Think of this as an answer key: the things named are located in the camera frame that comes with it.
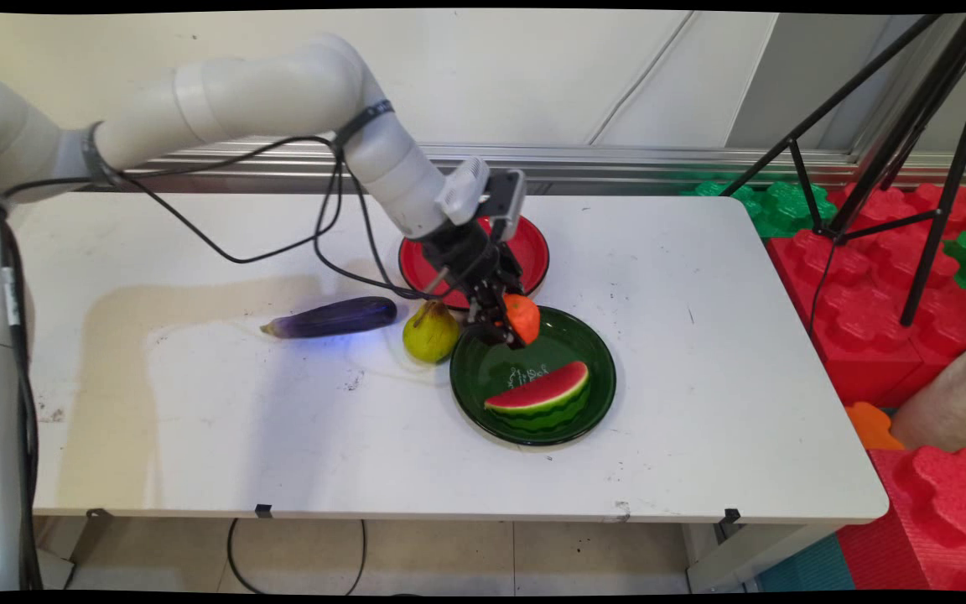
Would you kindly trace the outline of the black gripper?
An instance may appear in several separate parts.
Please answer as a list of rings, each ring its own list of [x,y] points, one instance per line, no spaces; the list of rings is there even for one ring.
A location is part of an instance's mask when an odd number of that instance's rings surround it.
[[[509,243],[494,237],[490,221],[449,226],[419,241],[419,255],[435,273],[435,290],[448,305],[469,305],[466,326],[483,326],[483,343],[527,346],[524,267]]]

